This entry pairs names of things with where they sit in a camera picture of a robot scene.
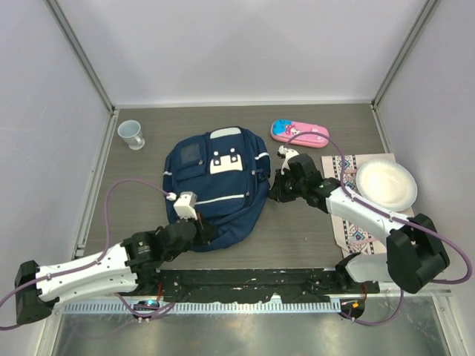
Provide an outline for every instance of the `navy blue backpack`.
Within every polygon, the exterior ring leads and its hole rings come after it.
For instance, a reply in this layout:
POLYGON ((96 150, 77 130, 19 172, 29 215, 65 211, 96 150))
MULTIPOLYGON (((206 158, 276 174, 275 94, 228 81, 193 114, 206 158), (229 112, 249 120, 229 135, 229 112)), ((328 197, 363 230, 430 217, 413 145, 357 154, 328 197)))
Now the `navy blue backpack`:
MULTIPOLYGON (((264 141, 245 128, 221 128, 179 142, 167 156, 163 189, 197 195, 195 210, 217 227, 205 252, 244 240, 258 221, 269 193, 270 158, 264 141)), ((168 221, 178 216, 166 201, 168 221)))

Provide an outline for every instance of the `white plate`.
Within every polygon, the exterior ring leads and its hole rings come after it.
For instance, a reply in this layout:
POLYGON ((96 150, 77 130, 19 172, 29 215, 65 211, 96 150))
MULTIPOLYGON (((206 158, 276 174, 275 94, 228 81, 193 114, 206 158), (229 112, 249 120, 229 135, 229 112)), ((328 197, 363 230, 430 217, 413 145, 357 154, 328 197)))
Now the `white plate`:
POLYGON ((403 211, 416 201, 417 184, 409 171, 386 159, 363 163, 356 173, 363 197, 391 211, 403 211))

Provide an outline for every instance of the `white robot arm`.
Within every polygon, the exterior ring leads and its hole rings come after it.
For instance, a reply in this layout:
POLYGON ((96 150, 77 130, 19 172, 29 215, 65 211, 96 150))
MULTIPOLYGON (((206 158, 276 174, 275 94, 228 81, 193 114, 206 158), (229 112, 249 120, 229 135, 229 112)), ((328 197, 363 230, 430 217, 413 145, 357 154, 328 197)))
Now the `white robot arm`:
POLYGON ((179 220, 156 231, 133 234, 102 253, 50 266, 35 261, 22 263, 15 287, 40 279, 16 293, 16 319, 19 325, 49 316, 67 303, 111 293, 144 291, 154 286, 157 268, 172 261, 193 245, 209 243, 216 228, 202 220, 194 209, 196 194, 183 192, 174 203, 179 220), (93 265, 70 274, 52 277, 57 272, 93 265))
POLYGON ((350 191, 348 195, 339 180, 323 179, 306 154, 281 146, 278 156, 284 163, 275 172, 269 198, 290 202, 302 197, 312 207, 351 221, 386 246, 386 254, 352 254, 337 264, 343 285, 365 281, 394 282, 404 291, 416 293, 449 266, 450 260, 440 240, 400 222, 411 221, 436 231, 430 218, 423 214, 412 218, 388 211, 346 187, 350 191), (386 216, 366 205, 377 208, 386 216))

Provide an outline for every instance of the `small white clip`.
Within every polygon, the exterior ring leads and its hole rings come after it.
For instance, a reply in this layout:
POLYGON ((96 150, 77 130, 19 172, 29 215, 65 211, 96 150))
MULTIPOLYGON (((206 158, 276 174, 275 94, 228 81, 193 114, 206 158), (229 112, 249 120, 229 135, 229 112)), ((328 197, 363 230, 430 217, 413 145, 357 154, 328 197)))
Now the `small white clip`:
POLYGON ((348 193, 350 193, 350 199, 351 199, 351 201, 354 202, 354 201, 355 201, 355 197, 356 197, 356 195, 357 195, 356 192, 355 192, 352 188, 350 188, 350 187, 348 187, 348 186, 345 186, 345 188, 347 189, 348 193))
POLYGON ((175 193, 168 193, 166 199, 170 200, 171 202, 174 202, 175 200, 177 200, 177 195, 175 193))
POLYGON ((284 145, 280 146, 279 149, 277 150, 277 152, 278 152, 279 154, 281 154, 282 156, 285 156, 285 154, 287 153, 287 151, 288 151, 288 150, 287 150, 287 148, 286 148, 284 145))

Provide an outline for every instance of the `placemat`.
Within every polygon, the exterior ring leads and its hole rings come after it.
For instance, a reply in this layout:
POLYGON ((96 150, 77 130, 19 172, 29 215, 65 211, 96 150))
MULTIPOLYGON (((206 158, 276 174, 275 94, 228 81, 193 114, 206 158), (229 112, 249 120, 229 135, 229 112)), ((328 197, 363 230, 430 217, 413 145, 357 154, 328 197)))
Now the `placemat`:
MULTIPOLYGON (((387 159, 393 162, 396 161, 393 154, 358 154, 348 155, 344 158, 344 184, 357 193, 359 193, 359 191, 356 186, 356 171, 359 166, 366 161, 376 158, 387 159)), ((340 179, 340 156, 323 156, 321 163, 323 165, 325 178, 334 177, 340 179)), ((401 212, 413 216, 412 208, 401 212)), ((344 257, 354 252, 361 252, 362 254, 383 254, 386 252, 386 248, 382 243, 350 221, 332 215, 332 224, 336 244, 340 246, 344 257)))

